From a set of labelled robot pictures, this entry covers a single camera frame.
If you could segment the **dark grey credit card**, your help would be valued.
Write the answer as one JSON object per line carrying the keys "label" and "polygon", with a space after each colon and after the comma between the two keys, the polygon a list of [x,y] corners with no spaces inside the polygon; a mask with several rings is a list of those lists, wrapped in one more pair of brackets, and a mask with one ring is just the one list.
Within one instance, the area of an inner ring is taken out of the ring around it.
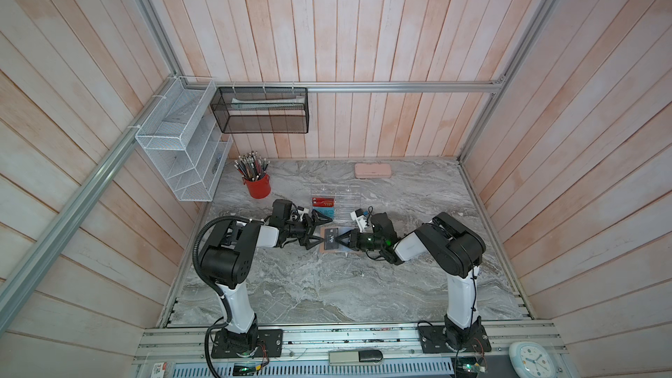
{"label": "dark grey credit card", "polygon": [[323,230],[323,234],[324,234],[324,238],[325,238],[323,250],[325,250],[325,252],[329,252],[329,251],[338,252],[339,251],[338,250],[338,244],[337,244],[337,241],[335,241],[335,238],[336,238],[336,236],[339,236],[341,234],[340,228],[338,228],[338,227],[332,227],[332,228],[331,227],[326,227]]}

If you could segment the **red credit card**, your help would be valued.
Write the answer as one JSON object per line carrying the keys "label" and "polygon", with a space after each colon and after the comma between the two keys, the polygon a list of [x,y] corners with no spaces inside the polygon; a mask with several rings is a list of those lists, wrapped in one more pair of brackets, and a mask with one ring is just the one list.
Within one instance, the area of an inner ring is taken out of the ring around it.
{"label": "red credit card", "polygon": [[332,208],[335,203],[334,197],[313,197],[311,203],[315,208]]}

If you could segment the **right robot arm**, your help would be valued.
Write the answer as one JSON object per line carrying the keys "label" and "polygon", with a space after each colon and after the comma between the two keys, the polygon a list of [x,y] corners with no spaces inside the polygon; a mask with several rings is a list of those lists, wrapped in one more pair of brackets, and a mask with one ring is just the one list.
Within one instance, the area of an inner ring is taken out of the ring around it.
{"label": "right robot arm", "polygon": [[439,213],[403,237],[386,213],[375,213],[367,218],[366,227],[352,229],[334,241],[354,251],[375,251],[375,261],[393,265],[430,254],[447,274],[445,325],[436,329],[444,345],[458,352],[485,335],[477,307],[477,279],[486,243],[449,213]]}

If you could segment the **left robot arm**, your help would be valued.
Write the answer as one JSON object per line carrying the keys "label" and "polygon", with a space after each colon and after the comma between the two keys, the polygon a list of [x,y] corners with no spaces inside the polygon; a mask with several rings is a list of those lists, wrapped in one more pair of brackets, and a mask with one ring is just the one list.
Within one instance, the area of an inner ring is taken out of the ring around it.
{"label": "left robot arm", "polygon": [[192,248],[192,266],[220,301],[223,319],[215,324],[219,346],[247,355],[261,343],[246,285],[256,251],[281,249],[287,243],[310,250],[324,241],[316,229],[332,221],[314,209],[277,199],[271,215],[262,220],[224,215],[201,228]]}

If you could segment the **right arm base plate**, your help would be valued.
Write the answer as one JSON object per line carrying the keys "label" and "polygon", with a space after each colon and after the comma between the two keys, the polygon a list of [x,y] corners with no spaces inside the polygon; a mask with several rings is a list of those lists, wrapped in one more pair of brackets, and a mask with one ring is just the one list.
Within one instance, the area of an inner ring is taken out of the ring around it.
{"label": "right arm base plate", "polygon": [[480,319],[467,329],[459,329],[451,324],[436,326],[428,321],[420,321],[416,325],[416,330],[424,354],[492,351],[490,339]]}

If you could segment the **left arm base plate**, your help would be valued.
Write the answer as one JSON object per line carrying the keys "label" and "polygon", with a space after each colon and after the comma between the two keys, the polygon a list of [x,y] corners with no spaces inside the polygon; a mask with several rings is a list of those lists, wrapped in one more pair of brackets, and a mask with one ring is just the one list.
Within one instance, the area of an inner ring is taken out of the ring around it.
{"label": "left arm base plate", "polygon": [[242,359],[280,357],[284,332],[282,329],[251,329],[246,334],[236,334],[227,329],[215,333],[215,341],[209,350],[214,359]]}

